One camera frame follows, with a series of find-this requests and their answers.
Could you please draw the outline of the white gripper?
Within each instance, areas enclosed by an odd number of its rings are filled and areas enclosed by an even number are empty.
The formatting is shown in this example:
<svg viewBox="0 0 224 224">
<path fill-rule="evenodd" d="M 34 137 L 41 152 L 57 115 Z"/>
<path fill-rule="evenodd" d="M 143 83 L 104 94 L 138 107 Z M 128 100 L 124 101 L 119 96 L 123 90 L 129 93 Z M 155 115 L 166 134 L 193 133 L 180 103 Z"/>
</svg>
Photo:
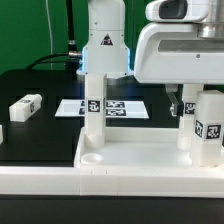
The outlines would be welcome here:
<svg viewBox="0 0 224 224">
<path fill-rule="evenodd" d="M 196 24 L 150 23 L 137 42 L 134 76 L 140 83 L 166 84 L 173 117 L 184 104 L 177 84 L 224 84 L 224 40 L 197 36 Z"/>
</svg>

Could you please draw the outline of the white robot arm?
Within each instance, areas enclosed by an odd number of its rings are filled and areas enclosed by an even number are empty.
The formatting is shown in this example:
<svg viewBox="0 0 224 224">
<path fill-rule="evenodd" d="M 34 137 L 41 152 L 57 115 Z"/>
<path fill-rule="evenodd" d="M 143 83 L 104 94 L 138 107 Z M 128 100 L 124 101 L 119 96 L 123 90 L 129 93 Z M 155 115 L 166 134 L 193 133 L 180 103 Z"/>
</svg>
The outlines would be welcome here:
<svg viewBox="0 0 224 224">
<path fill-rule="evenodd" d="M 181 116 L 180 84 L 224 84 L 224 0 L 153 0 L 146 6 L 134 76 L 162 83 L 171 114 Z"/>
</svg>

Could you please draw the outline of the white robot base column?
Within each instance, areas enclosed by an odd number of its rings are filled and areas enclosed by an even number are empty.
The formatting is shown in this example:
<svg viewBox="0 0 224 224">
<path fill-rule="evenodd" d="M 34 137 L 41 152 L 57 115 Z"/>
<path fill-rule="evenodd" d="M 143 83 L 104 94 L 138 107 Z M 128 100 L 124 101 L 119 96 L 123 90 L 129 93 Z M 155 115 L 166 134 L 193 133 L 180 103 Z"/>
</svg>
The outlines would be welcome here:
<svg viewBox="0 0 224 224">
<path fill-rule="evenodd" d="M 88 15 L 88 42 L 82 49 L 77 73 L 106 73 L 110 79 L 132 75 L 130 49 L 124 41 L 124 1 L 88 0 Z"/>
</svg>

